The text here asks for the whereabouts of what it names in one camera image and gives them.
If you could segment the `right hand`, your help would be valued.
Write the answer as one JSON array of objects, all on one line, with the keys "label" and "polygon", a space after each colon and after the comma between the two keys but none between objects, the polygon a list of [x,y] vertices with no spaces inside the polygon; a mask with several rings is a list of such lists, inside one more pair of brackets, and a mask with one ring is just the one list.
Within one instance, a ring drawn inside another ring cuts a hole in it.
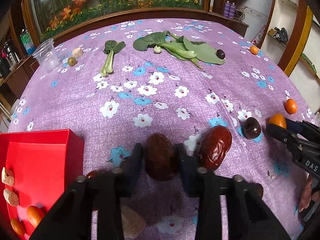
[{"label": "right hand", "polygon": [[319,203],[319,191],[312,193],[312,182],[313,176],[310,174],[307,178],[305,188],[300,197],[298,212],[302,212],[304,209],[308,208],[312,200],[316,203]]}]

